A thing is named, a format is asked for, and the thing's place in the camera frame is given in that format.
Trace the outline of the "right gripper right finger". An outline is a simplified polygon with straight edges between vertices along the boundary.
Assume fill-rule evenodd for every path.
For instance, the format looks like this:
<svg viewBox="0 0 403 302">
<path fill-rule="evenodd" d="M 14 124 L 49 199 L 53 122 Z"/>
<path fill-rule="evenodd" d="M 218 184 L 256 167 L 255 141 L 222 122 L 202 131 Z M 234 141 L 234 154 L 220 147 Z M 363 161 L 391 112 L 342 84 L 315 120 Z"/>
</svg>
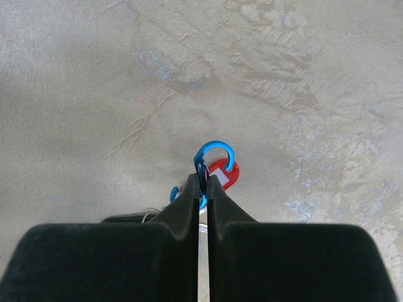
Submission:
<svg viewBox="0 0 403 302">
<path fill-rule="evenodd" d="M 361 227 L 261 223 L 207 182 L 212 301 L 396 301 L 377 246 Z"/>
</svg>

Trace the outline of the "red key tag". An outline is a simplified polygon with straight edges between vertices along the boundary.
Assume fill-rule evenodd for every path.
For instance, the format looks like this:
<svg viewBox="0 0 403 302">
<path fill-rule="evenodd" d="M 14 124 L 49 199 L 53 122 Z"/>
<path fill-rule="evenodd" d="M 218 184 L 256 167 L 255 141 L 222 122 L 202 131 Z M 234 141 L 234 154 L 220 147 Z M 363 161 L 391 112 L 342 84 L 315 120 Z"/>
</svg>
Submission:
<svg viewBox="0 0 403 302">
<path fill-rule="evenodd" d="M 208 166 L 210 175 L 217 176 L 224 191 L 233 186 L 237 182 L 240 175 L 240 169 L 236 162 L 234 162 L 234 165 L 232 166 L 232 169 L 230 171 L 225 170 L 226 163 L 227 159 L 221 158 L 217 159 L 215 162 L 211 163 Z"/>
</svg>

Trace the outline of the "silver key black tag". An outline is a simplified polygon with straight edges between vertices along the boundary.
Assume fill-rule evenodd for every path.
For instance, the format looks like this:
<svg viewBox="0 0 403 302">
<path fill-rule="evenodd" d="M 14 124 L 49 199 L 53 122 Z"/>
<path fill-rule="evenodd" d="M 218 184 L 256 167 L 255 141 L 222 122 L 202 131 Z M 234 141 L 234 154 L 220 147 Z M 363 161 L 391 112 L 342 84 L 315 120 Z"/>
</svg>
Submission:
<svg viewBox="0 0 403 302">
<path fill-rule="evenodd" d="M 157 209 L 151 209 L 151 210 L 146 211 L 142 215 L 141 223 L 147 223 L 148 221 L 155 218 L 160 212 L 161 212 L 161 210 L 157 210 Z"/>
</svg>

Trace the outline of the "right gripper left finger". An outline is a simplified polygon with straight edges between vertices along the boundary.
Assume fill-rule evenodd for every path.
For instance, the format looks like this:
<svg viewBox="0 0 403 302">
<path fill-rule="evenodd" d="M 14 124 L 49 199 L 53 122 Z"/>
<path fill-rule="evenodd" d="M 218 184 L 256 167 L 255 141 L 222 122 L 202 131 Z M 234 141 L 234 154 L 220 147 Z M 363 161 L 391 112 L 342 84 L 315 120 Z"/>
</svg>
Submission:
<svg viewBox="0 0 403 302">
<path fill-rule="evenodd" d="M 147 223 L 43 224 L 1 278 L 2 301 L 196 301 L 199 180 Z"/>
</svg>

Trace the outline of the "blue S carabiner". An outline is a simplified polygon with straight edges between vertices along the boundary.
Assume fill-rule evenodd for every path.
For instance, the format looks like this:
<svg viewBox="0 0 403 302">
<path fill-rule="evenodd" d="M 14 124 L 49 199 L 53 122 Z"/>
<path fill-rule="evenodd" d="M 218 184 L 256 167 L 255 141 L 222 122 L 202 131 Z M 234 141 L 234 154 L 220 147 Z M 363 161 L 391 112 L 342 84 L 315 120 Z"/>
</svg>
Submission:
<svg viewBox="0 0 403 302">
<path fill-rule="evenodd" d="M 225 158 L 225 170 L 230 171 L 236 157 L 233 148 L 225 142 L 213 140 L 205 143 L 193 157 L 193 164 L 200 181 L 199 212 L 207 210 L 207 181 L 215 175 L 210 175 L 208 166 L 217 159 Z"/>
</svg>

